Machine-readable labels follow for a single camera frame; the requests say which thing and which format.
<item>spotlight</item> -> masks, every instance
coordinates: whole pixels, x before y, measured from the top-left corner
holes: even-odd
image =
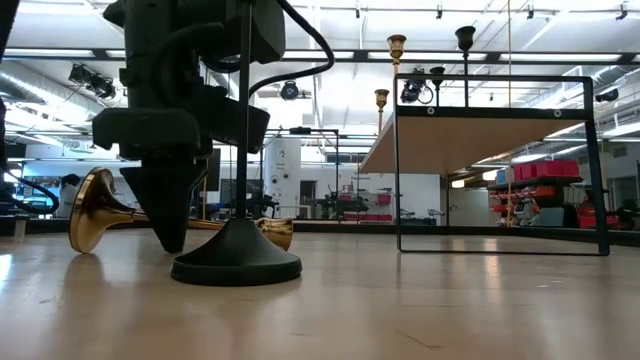
[[[415,68],[413,69],[413,73],[424,74],[424,69]],[[429,92],[431,94],[429,101],[420,99],[420,96],[425,92]],[[404,88],[400,94],[400,100],[405,104],[418,101],[421,104],[427,105],[433,100],[433,91],[427,86],[427,82],[424,79],[407,80],[404,82]]]
[[[116,95],[113,80],[103,78],[87,69],[84,65],[73,64],[69,74],[69,81],[78,86],[86,86],[87,90],[103,100],[112,99]]]
[[[627,6],[625,4],[620,4],[620,15],[616,16],[616,20],[622,20],[627,17],[629,13],[627,12]]]
[[[296,82],[293,80],[285,81],[282,90],[280,90],[280,97],[284,100],[295,100],[298,97],[300,90]]]
[[[606,93],[596,95],[596,101],[597,102],[604,102],[604,101],[611,102],[611,101],[617,100],[618,96],[620,96],[620,93],[618,93],[618,89],[613,89],[611,91],[607,91]]]

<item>black round base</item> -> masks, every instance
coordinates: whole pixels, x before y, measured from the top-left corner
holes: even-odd
[[[231,219],[207,243],[173,261],[171,277],[206,286],[254,286],[296,279],[300,258],[262,235],[250,219]]]

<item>shelf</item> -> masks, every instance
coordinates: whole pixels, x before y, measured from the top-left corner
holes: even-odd
[[[511,189],[522,189],[531,185],[563,185],[567,186],[582,182],[581,177],[540,177],[522,181],[514,181],[511,183]],[[487,187],[487,190],[507,190],[509,184],[500,184]]]
[[[398,106],[400,173],[450,174],[586,119],[583,110]],[[360,166],[394,173],[393,116]]]

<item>ceiling light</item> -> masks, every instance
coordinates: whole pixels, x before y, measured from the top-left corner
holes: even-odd
[[[534,160],[538,160],[538,159],[542,159],[543,157],[547,156],[548,154],[527,154],[527,155],[521,155],[521,156],[516,156],[513,159],[511,159],[511,162],[516,163],[516,164],[520,164],[520,163],[525,163],[525,162],[529,162],[529,161],[534,161]]]
[[[461,189],[464,187],[464,180],[456,180],[451,182],[451,187],[454,189]]]
[[[469,61],[482,61],[487,57],[487,54],[483,53],[470,53]],[[388,52],[370,52],[369,59],[389,59]],[[402,55],[402,60],[462,60],[462,54],[460,53],[435,53],[435,52],[405,52]]]
[[[569,126],[568,128],[564,128],[564,129],[562,129],[562,130],[560,130],[560,131],[554,132],[554,133],[553,133],[553,134],[551,134],[551,135],[548,135],[548,136],[545,138],[545,140],[546,140],[546,139],[548,139],[548,138],[550,138],[550,137],[554,137],[554,136],[558,136],[558,135],[566,134],[566,133],[568,133],[568,132],[572,132],[573,130],[577,130],[577,129],[581,128],[582,126],[584,126],[584,124],[583,124],[583,123],[580,123],[580,124],[577,124],[577,125],[573,125],[573,126]]]
[[[566,155],[566,154],[572,153],[572,152],[574,152],[576,150],[580,150],[580,149],[582,149],[582,148],[584,148],[586,146],[587,145],[585,144],[585,145],[578,145],[578,146],[570,147],[568,149],[564,149],[564,150],[558,151],[557,153],[555,153],[555,155]]]
[[[629,134],[636,131],[640,131],[640,122],[618,126],[615,129],[605,131],[603,135],[607,137],[614,137],[614,136]]]
[[[353,58],[353,51],[334,51],[333,56],[335,56],[336,59],[349,59]],[[321,50],[285,51],[282,60],[286,61],[291,59],[327,60],[327,55]]]
[[[503,168],[505,164],[473,164],[471,167],[475,168]]]
[[[543,141],[546,142],[586,142],[586,139],[580,139],[580,138],[552,138],[552,137],[546,137],[543,139]]]
[[[57,4],[21,1],[18,12],[43,15],[89,15],[96,10],[83,4]]]
[[[35,160],[35,158],[7,158],[9,162],[20,162],[20,161],[31,161]]]
[[[511,54],[512,61],[617,61],[620,54]],[[500,60],[509,61],[509,55],[500,55]]]
[[[609,139],[610,142],[640,142],[640,138],[622,138],[616,137]]]
[[[482,180],[494,181],[496,176],[498,176],[498,170],[487,171],[482,174]]]
[[[107,50],[107,55],[112,58],[124,58],[126,52],[124,50]]]
[[[4,56],[41,56],[41,57],[95,57],[91,50],[76,49],[17,49],[8,48],[4,51]]]

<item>wooden floor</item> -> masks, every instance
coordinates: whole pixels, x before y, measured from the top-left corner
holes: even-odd
[[[189,233],[189,248],[211,234]],[[412,246],[593,250],[523,238]],[[65,235],[0,243],[0,359],[640,359],[640,251],[609,258],[399,255],[393,236],[296,234],[303,277],[207,288],[169,277],[150,230],[92,255]]]

